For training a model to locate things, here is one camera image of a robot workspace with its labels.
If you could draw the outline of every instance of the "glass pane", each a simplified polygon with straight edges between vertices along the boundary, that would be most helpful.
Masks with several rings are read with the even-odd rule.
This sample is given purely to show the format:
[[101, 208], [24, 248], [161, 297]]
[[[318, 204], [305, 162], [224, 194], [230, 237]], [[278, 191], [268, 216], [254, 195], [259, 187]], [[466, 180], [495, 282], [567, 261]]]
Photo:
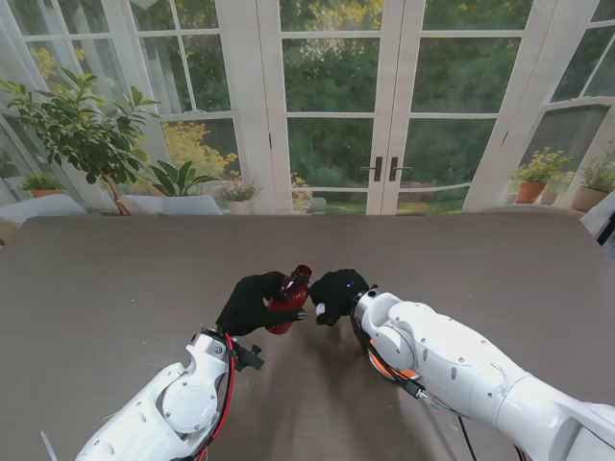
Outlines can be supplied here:
[[95, 34], [109, 31], [100, 0], [60, 0], [59, 3], [70, 34]]
[[564, 72], [552, 102], [565, 101], [578, 98], [587, 79], [594, 71], [600, 56], [603, 55], [608, 41], [613, 37], [615, 27], [589, 29], [578, 45], [575, 55], [570, 60], [566, 72]]
[[154, 97], [160, 101], [161, 113], [182, 113], [191, 110], [180, 43], [176, 36], [156, 36], [141, 39]]
[[96, 83], [101, 97], [106, 101], [124, 101], [122, 94], [129, 90], [112, 40], [75, 40], [73, 46], [84, 72], [98, 77]]
[[290, 171], [303, 187], [367, 186], [373, 120], [289, 118]]
[[585, 96], [615, 96], [615, 47], [611, 46], [604, 56]]
[[519, 38], [421, 39], [412, 111], [499, 112], [519, 43]]
[[185, 36], [185, 56], [199, 110], [230, 110], [220, 36]]
[[61, 34], [58, 15], [51, 2], [9, 0], [12, 15], [24, 36]]
[[609, 19], [615, 19], [615, 1], [601, 0], [596, 8], [596, 12], [594, 12], [592, 22], [607, 21]]
[[367, 192], [293, 192], [292, 207], [307, 214], [365, 214]]
[[59, 86], [69, 87], [61, 67], [70, 69], [78, 74], [74, 61], [68, 50], [68, 45], [63, 40], [34, 41], [28, 43], [30, 54], [37, 64], [38, 70], [52, 91], [57, 91]]
[[66, 192], [77, 202], [82, 202], [83, 199], [73, 187], [72, 182], [68, 179], [64, 171], [56, 164], [47, 163], [46, 158], [43, 156], [44, 148], [41, 142], [36, 138], [32, 129], [25, 129], [24, 126], [12, 115], [4, 115], [12, 130], [17, 134], [19, 140], [23, 143], [26, 150], [30, 154], [31, 158], [37, 163], [38, 168], [43, 173], [51, 173], [56, 176], [66, 187]]
[[26, 192], [19, 189], [23, 177], [33, 173], [30, 165], [19, 154], [9, 134], [0, 126], [0, 179], [11, 191], [11, 195], [17, 200], [25, 200]]
[[214, 29], [218, 27], [215, 0], [175, 0], [182, 29]]
[[383, 0], [280, 0], [283, 31], [376, 31]]
[[523, 30], [532, 3], [532, 0], [428, 0], [423, 29]]
[[608, 106], [584, 106], [548, 111], [540, 121], [521, 164], [528, 164], [534, 152], [550, 148], [573, 158], [566, 163], [562, 173], [576, 172], [608, 109]]
[[397, 200], [398, 216], [459, 213], [469, 187], [435, 192], [400, 192]]
[[495, 120], [412, 119], [400, 187], [471, 182]]
[[221, 180], [241, 177], [232, 119], [164, 122], [162, 132], [176, 167], [192, 160], [197, 175]]
[[283, 40], [288, 110], [374, 110], [377, 38]]
[[175, 29], [169, 0], [130, 0], [138, 31]]

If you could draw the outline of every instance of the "terracotta pot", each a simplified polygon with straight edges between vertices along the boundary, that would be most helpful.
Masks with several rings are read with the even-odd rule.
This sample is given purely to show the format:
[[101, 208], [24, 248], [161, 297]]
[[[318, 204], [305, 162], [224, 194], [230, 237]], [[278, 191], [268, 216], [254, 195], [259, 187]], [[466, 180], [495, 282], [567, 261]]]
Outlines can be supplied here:
[[578, 211], [589, 211], [599, 204], [608, 194], [599, 190], [580, 187], [573, 199], [573, 208]]
[[35, 199], [39, 199], [40, 197], [47, 197], [48, 195], [56, 195], [56, 194], [63, 194], [63, 193], [64, 191], [59, 190], [59, 189], [33, 190], [32, 196]]
[[546, 182], [522, 182], [517, 194], [517, 204], [533, 204], [547, 185]]
[[542, 197], [540, 197], [540, 203], [542, 205], [553, 205], [557, 199], [557, 192], [552, 192], [551, 190], [545, 190], [542, 193]]

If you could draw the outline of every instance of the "table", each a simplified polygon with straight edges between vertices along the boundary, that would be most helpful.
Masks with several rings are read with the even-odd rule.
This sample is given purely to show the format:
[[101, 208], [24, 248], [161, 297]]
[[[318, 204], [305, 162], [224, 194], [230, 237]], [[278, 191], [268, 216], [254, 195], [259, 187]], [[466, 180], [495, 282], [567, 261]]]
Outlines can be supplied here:
[[[41, 430], [74, 459], [158, 370], [186, 363], [241, 277], [297, 263], [314, 279], [356, 268], [562, 391], [615, 403], [615, 264], [574, 218], [37, 218], [0, 256], [3, 459], [48, 459]], [[469, 459], [452, 417], [380, 378], [348, 322], [243, 343], [266, 362], [238, 374], [210, 459]], [[493, 429], [469, 431], [482, 459], [515, 459]]]

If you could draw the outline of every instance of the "red cable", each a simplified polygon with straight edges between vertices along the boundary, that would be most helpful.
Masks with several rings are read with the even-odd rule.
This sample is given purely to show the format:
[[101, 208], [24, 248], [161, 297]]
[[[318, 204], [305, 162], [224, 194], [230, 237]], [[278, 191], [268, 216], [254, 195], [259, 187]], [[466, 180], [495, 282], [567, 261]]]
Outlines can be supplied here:
[[224, 425], [227, 416], [229, 415], [229, 408], [231, 408], [231, 400], [233, 399], [233, 388], [234, 388], [234, 355], [233, 355], [233, 339], [231, 338], [231, 336], [229, 335], [229, 333], [224, 333], [224, 336], [227, 339], [227, 344], [229, 345], [229, 354], [231, 355], [231, 368], [229, 370], [229, 379], [231, 380], [231, 385], [229, 387], [229, 398], [228, 398], [228, 404], [226, 406], [226, 408], [224, 409], [224, 414], [222, 415], [222, 420], [220, 421], [220, 425], [218, 426], [218, 428], [216, 429], [216, 431], [213, 433], [213, 436], [211, 437], [211, 440], [214, 440], [218, 433], [220, 432], [220, 429], [222, 428], [222, 426]]

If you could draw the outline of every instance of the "windowsill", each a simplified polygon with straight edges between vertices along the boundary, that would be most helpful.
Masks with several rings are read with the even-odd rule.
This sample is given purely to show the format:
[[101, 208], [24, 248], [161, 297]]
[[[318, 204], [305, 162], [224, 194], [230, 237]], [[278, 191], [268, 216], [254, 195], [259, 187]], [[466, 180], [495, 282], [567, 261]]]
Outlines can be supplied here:
[[501, 211], [501, 212], [528, 212], [528, 213], [556, 213], [568, 214], [580, 218], [585, 213], [578, 211], [569, 206], [560, 205], [542, 205], [542, 204], [507, 204], [488, 208], [486, 211]]

